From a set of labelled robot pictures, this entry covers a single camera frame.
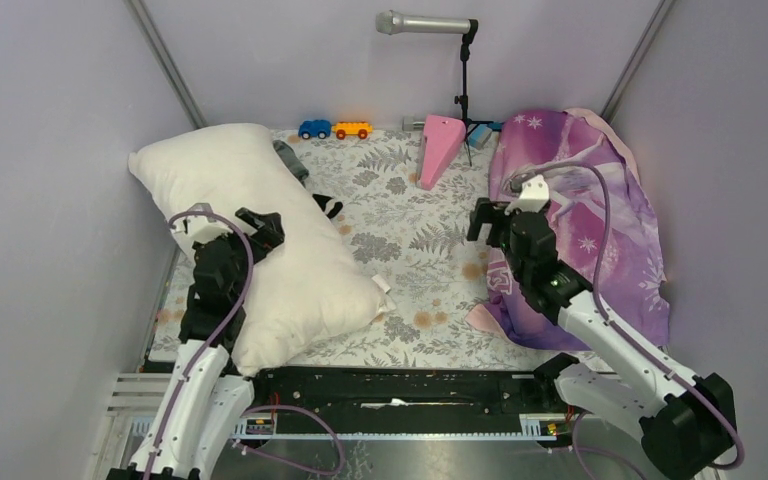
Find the grey plush pillowcase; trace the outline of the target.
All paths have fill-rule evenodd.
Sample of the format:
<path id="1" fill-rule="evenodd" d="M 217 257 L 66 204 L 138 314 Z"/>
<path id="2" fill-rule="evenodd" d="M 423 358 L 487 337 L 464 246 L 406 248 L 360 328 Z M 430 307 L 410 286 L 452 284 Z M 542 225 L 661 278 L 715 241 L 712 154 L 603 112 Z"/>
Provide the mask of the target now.
<path id="1" fill-rule="evenodd" d="M 287 167 L 287 169 L 291 172 L 291 174 L 303 186 L 305 186 L 306 181 L 309 178 L 310 172 L 303 165 L 303 163 L 298 158 L 298 156 L 296 155 L 292 147 L 288 143 L 282 140 L 274 140 L 272 142 L 272 145 L 276 154 L 279 156 L 279 158 L 282 160 L 282 162 Z M 323 195 L 323 194 L 317 194 L 317 193 L 312 193 L 312 197 L 314 201 L 319 205 L 322 212 L 330 220 L 335 219 L 343 209 L 343 203 L 336 200 L 334 197 Z"/>

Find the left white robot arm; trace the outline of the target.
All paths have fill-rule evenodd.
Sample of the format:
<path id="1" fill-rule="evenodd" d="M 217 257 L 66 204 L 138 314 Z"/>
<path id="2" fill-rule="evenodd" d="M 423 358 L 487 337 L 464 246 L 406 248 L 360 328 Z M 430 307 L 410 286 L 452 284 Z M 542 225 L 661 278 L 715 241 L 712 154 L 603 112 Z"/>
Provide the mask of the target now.
<path id="1" fill-rule="evenodd" d="M 243 411 L 261 409 L 270 397 L 268 381 L 237 373 L 230 356 L 254 267 L 284 243 L 281 215 L 241 207 L 228 219 L 198 204 L 168 226 L 194 252 L 180 345 L 150 429 L 128 464 L 108 471 L 110 479 L 211 478 Z"/>

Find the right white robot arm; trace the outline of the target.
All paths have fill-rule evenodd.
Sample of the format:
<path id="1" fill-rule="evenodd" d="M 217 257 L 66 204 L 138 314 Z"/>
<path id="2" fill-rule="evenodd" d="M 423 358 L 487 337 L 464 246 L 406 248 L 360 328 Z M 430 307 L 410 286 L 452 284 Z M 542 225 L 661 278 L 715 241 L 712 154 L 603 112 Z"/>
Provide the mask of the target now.
<path id="1" fill-rule="evenodd" d="M 467 240 L 484 225 L 502 251 L 526 303 L 575 336 L 617 374 L 611 380 L 569 355 L 544 364 L 535 402 L 557 412 L 569 404 L 608 421 L 637 440 L 669 479 L 691 479 L 707 467 L 736 468 L 746 452 L 737 431 L 734 394 L 719 375 L 698 376 L 634 331 L 602 299 L 596 285 L 559 257 L 544 208 L 477 200 Z"/>

